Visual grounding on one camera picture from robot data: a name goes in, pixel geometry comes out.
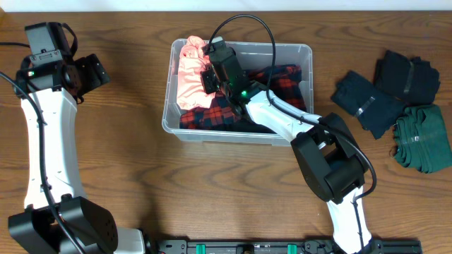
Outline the navy garment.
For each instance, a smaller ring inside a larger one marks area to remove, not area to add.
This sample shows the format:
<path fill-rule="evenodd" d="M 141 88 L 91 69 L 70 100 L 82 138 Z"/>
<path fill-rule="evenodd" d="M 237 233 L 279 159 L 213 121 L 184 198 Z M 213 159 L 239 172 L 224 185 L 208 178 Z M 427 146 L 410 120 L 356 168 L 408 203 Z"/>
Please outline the navy garment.
<path fill-rule="evenodd" d="M 360 74 L 349 71 L 336 84 L 331 96 L 333 102 L 359 120 L 376 140 L 396 122 L 403 113 L 405 103 L 376 89 Z"/>

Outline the pink garment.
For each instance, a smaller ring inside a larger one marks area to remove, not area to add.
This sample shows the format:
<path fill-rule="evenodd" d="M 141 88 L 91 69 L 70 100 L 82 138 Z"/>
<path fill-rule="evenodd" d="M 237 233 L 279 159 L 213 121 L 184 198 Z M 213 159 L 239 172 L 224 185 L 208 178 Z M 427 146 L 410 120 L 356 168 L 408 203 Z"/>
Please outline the pink garment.
<path fill-rule="evenodd" d="M 205 46 L 200 37 L 190 36 L 179 54 L 177 104 L 183 110 L 207 109 L 215 97 L 206 94 L 201 82 L 201 72 L 210 64 L 209 56 L 203 53 Z"/>

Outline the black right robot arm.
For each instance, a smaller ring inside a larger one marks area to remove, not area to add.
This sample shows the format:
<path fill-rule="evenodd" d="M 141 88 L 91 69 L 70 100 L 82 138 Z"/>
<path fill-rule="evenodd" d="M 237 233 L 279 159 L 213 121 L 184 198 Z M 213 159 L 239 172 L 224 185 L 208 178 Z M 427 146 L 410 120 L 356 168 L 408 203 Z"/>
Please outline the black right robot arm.
<path fill-rule="evenodd" d="M 344 253 L 368 253 L 371 234 L 361 199 L 369 160 L 335 114 L 308 114 L 284 102 L 267 85 L 252 81 L 233 51 L 211 52 L 202 74 L 207 92 L 222 92 L 233 112 L 269 128 L 290 142 L 311 191 L 326 202 L 333 240 Z"/>

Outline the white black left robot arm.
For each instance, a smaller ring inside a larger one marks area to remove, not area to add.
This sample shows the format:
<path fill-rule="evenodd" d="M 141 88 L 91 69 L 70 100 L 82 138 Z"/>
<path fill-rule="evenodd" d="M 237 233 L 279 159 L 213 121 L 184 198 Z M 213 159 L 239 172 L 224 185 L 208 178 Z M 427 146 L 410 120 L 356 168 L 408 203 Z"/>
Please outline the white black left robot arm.
<path fill-rule="evenodd" d="M 29 181 L 24 210 L 8 218 L 11 237 L 29 253 L 144 253 L 143 233 L 116 225 L 89 201 L 75 141 L 78 105 L 110 78 L 96 55 L 76 58 L 65 23 L 25 28 L 30 55 L 11 80 L 28 128 Z"/>

